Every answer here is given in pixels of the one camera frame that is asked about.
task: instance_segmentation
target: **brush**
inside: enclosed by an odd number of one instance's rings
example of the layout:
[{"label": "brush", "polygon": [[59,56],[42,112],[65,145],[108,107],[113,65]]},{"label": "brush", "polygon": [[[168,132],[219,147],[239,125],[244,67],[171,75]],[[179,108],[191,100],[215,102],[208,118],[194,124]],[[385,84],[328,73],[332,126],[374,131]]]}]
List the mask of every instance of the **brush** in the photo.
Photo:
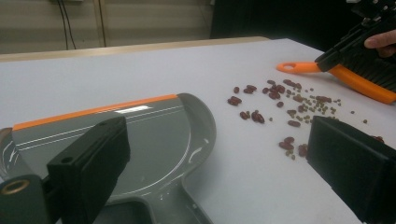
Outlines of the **brush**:
[{"label": "brush", "polygon": [[352,11],[364,17],[363,22],[314,63],[280,63],[276,69],[292,74],[329,72],[355,91],[391,104],[396,101],[396,60],[380,58],[375,49],[364,47],[364,40],[396,29],[396,4],[361,0]]}]

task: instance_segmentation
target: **red bean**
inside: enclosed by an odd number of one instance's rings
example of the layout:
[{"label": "red bean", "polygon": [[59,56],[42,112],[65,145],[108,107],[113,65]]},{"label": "red bean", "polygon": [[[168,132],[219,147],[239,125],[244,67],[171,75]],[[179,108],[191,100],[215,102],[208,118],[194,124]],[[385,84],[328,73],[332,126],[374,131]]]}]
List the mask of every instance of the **red bean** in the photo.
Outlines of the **red bean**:
[{"label": "red bean", "polygon": [[253,90],[246,88],[246,89],[244,89],[244,93],[251,94],[251,93],[253,93]]},{"label": "red bean", "polygon": [[287,137],[287,138],[285,138],[283,141],[284,141],[285,143],[291,144],[291,143],[294,142],[294,138],[293,138],[293,137]]},{"label": "red bean", "polygon": [[257,121],[260,123],[265,123],[265,119],[262,114],[257,114]]},{"label": "red bean", "polygon": [[299,121],[295,121],[295,120],[289,120],[288,124],[290,126],[293,126],[293,127],[300,127],[301,126],[301,123]]},{"label": "red bean", "polygon": [[315,97],[315,99],[321,101],[321,102],[327,102],[327,103],[331,103],[332,102],[332,98],[326,97],[326,96],[317,96]]},{"label": "red bean", "polygon": [[277,89],[277,92],[279,92],[279,93],[282,93],[282,94],[285,93],[285,87],[282,85],[277,85],[276,89]]},{"label": "red bean", "polygon": [[247,85],[247,89],[250,89],[250,90],[253,90],[253,91],[257,90],[257,88],[255,86],[252,86],[252,85]]},{"label": "red bean", "polygon": [[382,143],[385,143],[384,139],[383,139],[381,136],[372,136],[372,137],[373,137],[374,139],[376,139],[376,140],[382,142]]},{"label": "red bean", "polygon": [[271,86],[270,92],[277,92],[276,85],[272,85],[272,86]]},{"label": "red bean", "polygon": [[236,101],[238,104],[242,103],[242,100],[239,99],[239,98],[236,97],[236,96],[232,96],[232,97],[231,97],[231,100]]},{"label": "red bean", "polygon": [[306,154],[308,153],[308,145],[307,144],[302,144],[298,146],[298,155],[301,157],[305,157]]},{"label": "red bean", "polygon": [[298,103],[301,103],[303,99],[304,98],[300,94],[293,96],[293,100],[297,101]]},{"label": "red bean", "polygon": [[253,113],[251,113],[251,119],[253,119],[253,121],[258,121],[259,120],[259,118],[257,117],[257,114],[258,114],[259,112],[256,112],[256,111],[254,111]]},{"label": "red bean", "polygon": [[264,89],[262,89],[262,93],[267,94],[269,90],[270,90],[270,89],[268,89],[268,88],[265,87]]},{"label": "red bean", "polygon": [[278,102],[278,103],[276,104],[276,106],[279,107],[279,108],[282,107],[282,106],[283,106],[283,102]]},{"label": "red bean", "polygon": [[241,116],[242,119],[248,119],[248,114],[243,111],[239,113],[239,116]]},{"label": "red bean", "polygon": [[293,150],[294,149],[294,146],[292,144],[286,143],[286,142],[280,142],[279,146],[281,148],[283,148],[283,149],[286,149],[286,150]]},{"label": "red bean", "polygon": [[276,99],[277,99],[276,92],[270,92],[270,93],[268,94],[268,96],[269,96],[271,99],[273,99],[273,100],[276,100]]},{"label": "red bean", "polygon": [[289,79],[284,79],[284,80],[283,80],[283,83],[289,85],[289,84],[291,83],[291,80],[289,80]]},{"label": "red bean", "polygon": [[303,113],[304,112],[304,106],[303,105],[299,105],[297,107],[298,112]]},{"label": "red bean", "polygon": [[236,102],[236,101],[234,101],[234,100],[232,100],[232,99],[228,99],[227,102],[228,102],[228,104],[230,104],[230,105],[238,105],[238,102]]}]

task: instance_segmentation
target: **finger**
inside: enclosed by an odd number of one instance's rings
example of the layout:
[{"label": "finger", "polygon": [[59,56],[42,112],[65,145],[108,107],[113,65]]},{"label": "finger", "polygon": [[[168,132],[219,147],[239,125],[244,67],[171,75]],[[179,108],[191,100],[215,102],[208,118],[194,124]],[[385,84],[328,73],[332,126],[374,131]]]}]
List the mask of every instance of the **finger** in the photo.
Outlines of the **finger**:
[{"label": "finger", "polygon": [[396,48],[394,46],[386,46],[384,48],[377,49],[378,55],[381,58],[388,58],[396,53]]},{"label": "finger", "polygon": [[364,41],[367,49],[378,49],[396,43],[396,30],[388,31],[379,35],[373,35]]}]

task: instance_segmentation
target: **white surface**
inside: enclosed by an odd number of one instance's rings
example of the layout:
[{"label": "white surface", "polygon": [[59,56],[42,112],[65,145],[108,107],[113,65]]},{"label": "white surface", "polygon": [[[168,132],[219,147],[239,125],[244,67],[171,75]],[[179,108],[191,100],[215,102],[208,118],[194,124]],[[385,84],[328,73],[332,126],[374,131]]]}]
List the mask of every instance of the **white surface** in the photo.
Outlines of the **white surface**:
[{"label": "white surface", "polygon": [[[383,105],[340,85],[328,74],[294,76],[275,70],[278,63],[314,61],[321,52],[290,40],[166,49],[76,59],[0,63],[0,127],[82,109],[169,93],[189,92],[214,114],[218,138],[208,160],[188,179],[193,198],[215,224],[360,223],[330,186],[297,156],[292,161],[277,146],[287,136],[307,143],[310,126],[286,124],[285,106],[261,93],[267,79],[288,78],[311,94],[341,99],[335,116],[362,131],[381,135],[396,147],[395,105]],[[226,100],[233,87],[259,88],[239,93],[243,103]],[[239,118],[259,109],[265,124]]]}]

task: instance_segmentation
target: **black object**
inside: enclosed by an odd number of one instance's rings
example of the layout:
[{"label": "black object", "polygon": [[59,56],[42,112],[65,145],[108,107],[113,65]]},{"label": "black object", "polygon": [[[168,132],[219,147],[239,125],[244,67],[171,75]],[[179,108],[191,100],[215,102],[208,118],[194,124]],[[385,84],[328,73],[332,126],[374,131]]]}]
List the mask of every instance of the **black object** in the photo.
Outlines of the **black object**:
[{"label": "black object", "polygon": [[0,223],[93,223],[130,159],[125,117],[105,120],[48,164],[0,185]]},{"label": "black object", "polygon": [[346,0],[216,0],[210,38],[289,38],[327,50],[361,21]]},{"label": "black object", "polygon": [[396,150],[344,122],[315,116],[309,164],[358,219],[396,222]]},{"label": "black object", "polygon": [[352,11],[362,16],[364,20],[315,60],[322,72],[329,71],[339,63],[349,68],[351,61],[371,64],[374,59],[378,58],[378,55],[375,49],[364,47],[364,41],[372,35],[396,29],[396,3],[394,1],[360,0],[354,5]]}]

